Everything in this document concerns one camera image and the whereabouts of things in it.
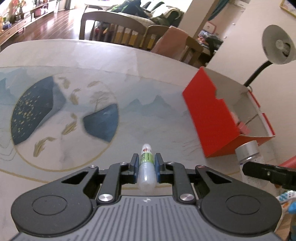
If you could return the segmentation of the white green glue tube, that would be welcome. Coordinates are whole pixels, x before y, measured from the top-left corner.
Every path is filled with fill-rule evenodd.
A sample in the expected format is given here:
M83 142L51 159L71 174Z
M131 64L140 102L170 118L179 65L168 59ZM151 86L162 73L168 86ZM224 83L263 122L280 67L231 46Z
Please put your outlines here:
M154 156L149 144L142 146L137 175L138 188L144 193L152 193L157 184Z

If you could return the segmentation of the right wooden dining chair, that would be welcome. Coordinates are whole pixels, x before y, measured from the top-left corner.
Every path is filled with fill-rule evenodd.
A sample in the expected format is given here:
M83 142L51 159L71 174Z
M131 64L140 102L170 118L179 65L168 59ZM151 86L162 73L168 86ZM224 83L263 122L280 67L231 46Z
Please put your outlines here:
M161 25L151 25L147 28L141 48L191 66L203 52L203 47L198 41L183 30Z

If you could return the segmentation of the wooden dining chair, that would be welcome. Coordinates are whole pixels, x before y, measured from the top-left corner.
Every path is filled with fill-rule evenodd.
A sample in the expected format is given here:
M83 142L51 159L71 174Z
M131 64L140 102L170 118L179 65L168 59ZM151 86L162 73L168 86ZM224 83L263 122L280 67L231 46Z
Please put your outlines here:
M147 28L141 48L191 66L203 52L203 47L198 41L183 30L161 25L151 25Z
M141 48L149 26L155 23L139 16L110 11L89 11L81 18L79 39L85 39L88 21L93 21L89 40Z

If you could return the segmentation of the printed table mat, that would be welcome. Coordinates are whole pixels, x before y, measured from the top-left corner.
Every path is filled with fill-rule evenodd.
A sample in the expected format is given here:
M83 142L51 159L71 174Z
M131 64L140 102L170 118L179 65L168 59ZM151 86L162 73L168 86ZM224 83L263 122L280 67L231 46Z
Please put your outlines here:
M1 171L45 183L129 162L148 143L165 161L238 173L234 155L204 156L182 92L126 73L1 68Z

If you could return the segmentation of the red water bottle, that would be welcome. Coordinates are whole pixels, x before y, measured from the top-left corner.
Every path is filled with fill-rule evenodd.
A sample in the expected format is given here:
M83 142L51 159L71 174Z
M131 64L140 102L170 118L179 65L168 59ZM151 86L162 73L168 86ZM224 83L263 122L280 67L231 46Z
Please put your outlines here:
M287 168L296 168L296 156L288 159L287 161L280 164L281 167L287 167Z

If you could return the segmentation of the red binder clip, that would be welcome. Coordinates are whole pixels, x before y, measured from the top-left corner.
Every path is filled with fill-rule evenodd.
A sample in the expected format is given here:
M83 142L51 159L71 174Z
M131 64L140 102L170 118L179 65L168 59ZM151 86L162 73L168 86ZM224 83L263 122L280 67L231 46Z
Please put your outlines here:
M238 118L236 113L232 111L230 113L231 113L232 119L234 120L234 123L238 127L240 134L244 136L248 136L250 134L250 130L247 127L247 125Z

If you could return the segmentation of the silver cap clear bottle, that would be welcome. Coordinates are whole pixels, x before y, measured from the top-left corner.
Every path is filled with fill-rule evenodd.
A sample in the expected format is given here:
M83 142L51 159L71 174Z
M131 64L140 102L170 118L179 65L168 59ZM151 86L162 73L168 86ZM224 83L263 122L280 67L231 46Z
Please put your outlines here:
M257 141L250 141L237 147L235 153L239 163L242 182L259 189L264 189L267 186L267 181L249 177L243 173L243 167L245 167L246 163L254 162L265 164L265 160L262 154L260 154Z

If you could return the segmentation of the white desk lamp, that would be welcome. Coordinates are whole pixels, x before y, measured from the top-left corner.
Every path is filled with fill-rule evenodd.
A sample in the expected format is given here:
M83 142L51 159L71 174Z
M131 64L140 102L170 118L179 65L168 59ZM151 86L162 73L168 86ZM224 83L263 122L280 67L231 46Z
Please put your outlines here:
M243 84L248 87L260 73L272 64L283 65L295 61L295 44L284 29L269 25L262 34L262 47L267 61Z

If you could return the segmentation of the wooden tv console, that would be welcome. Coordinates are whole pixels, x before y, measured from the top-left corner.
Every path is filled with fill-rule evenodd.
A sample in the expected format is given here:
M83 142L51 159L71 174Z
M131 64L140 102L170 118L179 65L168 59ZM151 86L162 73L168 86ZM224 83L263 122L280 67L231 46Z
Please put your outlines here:
M57 1L47 1L46 3L38 4L31 10L24 12L23 19L14 22L8 29L1 33L1 46L14 34L24 32L27 26L52 13L55 10L56 5Z

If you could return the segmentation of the left wooden dining chair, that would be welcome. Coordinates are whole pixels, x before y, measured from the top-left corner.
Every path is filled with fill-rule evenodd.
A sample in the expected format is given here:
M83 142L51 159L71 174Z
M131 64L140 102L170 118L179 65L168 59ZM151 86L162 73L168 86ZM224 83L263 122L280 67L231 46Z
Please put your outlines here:
M141 48L149 26L155 23L139 16L110 11L89 11L81 18L79 39L85 39L88 21L93 21L89 40Z

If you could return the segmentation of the pink cloth on chair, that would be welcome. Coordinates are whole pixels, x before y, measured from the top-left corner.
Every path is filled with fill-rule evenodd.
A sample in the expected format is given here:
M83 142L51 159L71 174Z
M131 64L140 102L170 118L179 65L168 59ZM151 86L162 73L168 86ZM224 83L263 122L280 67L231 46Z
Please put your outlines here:
M171 26L156 42L151 52L175 60L180 60L188 37L189 35L183 30Z

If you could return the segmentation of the red cardboard box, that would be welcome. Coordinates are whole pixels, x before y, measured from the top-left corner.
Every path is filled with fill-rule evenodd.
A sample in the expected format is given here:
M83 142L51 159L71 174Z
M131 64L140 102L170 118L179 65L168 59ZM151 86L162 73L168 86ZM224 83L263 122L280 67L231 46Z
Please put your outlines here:
M237 147L250 141L262 145L275 136L253 93L211 69L200 68L183 97L207 158L234 154ZM247 125L248 136L240 134L231 111Z

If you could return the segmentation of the sofa with clothes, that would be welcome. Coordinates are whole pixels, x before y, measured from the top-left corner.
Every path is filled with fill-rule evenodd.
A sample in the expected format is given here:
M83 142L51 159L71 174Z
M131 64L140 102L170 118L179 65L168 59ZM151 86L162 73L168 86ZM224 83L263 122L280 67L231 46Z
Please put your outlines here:
M184 12L179 8L166 6L163 1L158 2L151 11L141 6L141 1L124 1L109 8L107 11L139 16L153 21L156 25L178 27Z

